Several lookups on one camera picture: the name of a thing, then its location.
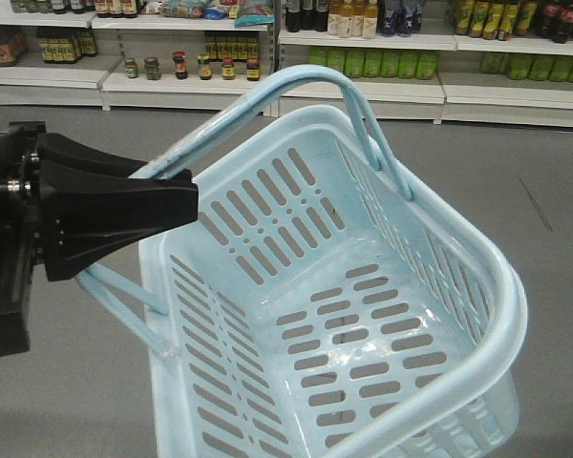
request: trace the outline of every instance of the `yellow bottle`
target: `yellow bottle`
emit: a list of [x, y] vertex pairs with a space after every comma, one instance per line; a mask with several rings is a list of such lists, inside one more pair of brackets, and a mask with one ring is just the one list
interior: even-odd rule
[[337, 24], [337, 36], [340, 38], [350, 38], [352, 36], [352, 18], [354, 16], [354, 6], [352, 0], [344, 0], [340, 7], [340, 21]]
[[337, 24], [340, 22], [340, 8], [342, 0], [330, 0], [329, 19], [327, 20], [327, 33], [337, 35]]
[[365, 7], [365, 19], [363, 19], [363, 38], [371, 40], [375, 38], [375, 30], [378, 26], [378, 2], [370, 0]]
[[361, 36], [363, 34], [363, 21], [365, 20], [366, 0], [354, 0], [352, 16], [352, 36]]

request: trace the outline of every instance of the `basket handle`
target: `basket handle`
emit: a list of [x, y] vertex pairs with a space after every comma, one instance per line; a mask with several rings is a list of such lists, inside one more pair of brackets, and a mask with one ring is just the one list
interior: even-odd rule
[[363, 93], [343, 74], [318, 65], [298, 65], [272, 74], [225, 110], [176, 142], [162, 156], [137, 170], [131, 177], [169, 178], [174, 176], [233, 134], [235, 130], [242, 128], [269, 103], [298, 86], [316, 81], [333, 83], [341, 89], [352, 127], [370, 166], [374, 170], [381, 168], [381, 163], [370, 142], [371, 134], [401, 194], [405, 199], [411, 200], [412, 190], [400, 173], [393, 151]]

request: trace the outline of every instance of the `sauce jar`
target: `sauce jar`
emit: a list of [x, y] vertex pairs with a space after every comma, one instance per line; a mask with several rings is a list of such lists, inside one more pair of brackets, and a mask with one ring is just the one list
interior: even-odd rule
[[248, 81], [259, 81], [261, 78], [261, 62], [259, 59], [246, 60], [246, 79]]
[[125, 72], [128, 78], [138, 78], [138, 63], [135, 58], [125, 58]]
[[174, 71], [176, 73], [177, 79], [186, 79], [186, 77], [189, 75], [185, 57], [186, 54], [182, 51], [176, 51], [172, 53], [172, 59], [174, 60]]
[[144, 70], [146, 71], [146, 79], [158, 80], [161, 78], [159, 61], [156, 57], [147, 57], [144, 59]]
[[212, 69], [210, 68], [210, 57], [208, 54], [198, 55], [198, 64], [200, 65], [200, 79], [212, 78]]
[[236, 67], [233, 63], [233, 58], [224, 57], [223, 66], [221, 68], [223, 79], [234, 79], [236, 77]]

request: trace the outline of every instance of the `light blue plastic basket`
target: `light blue plastic basket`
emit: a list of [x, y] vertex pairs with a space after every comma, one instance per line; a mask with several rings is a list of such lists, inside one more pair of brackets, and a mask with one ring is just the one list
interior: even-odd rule
[[[393, 158], [346, 77], [276, 73], [136, 177], [172, 176], [317, 80], [350, 117], [298, 110], [196, 177], [199, 221], [140, 244], [148, 292], [99, 265], [79, 280], [152, 348], [161, 458], [482, 456], [518, 422], [520, 281]], [[149, 304], [146, 324], [103, 283]]]

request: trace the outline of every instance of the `supermarket aisle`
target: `supermarket aisle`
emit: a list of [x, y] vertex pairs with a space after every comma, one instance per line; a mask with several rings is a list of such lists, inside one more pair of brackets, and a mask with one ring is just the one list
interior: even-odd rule
[[[0, 107], [11, 120], [104, 151], [149, 159], [209, 114]], [[262, 129], [258, 117], [213, 157]], [[383, 122], [394, 152], [490, 237], [520, 273], [529, 333], [514, 368], [517, 435], [493, 458], [573, 458], [573, 132]], [[194, 171], [204, 164], [198, 164]], [[136, 276], [136, 249], [109, 265]], [[144, 346], [73, 281], [37, 269], [32, 351], [0, 359], [0, 457], [151, 458], [155, 433]]]

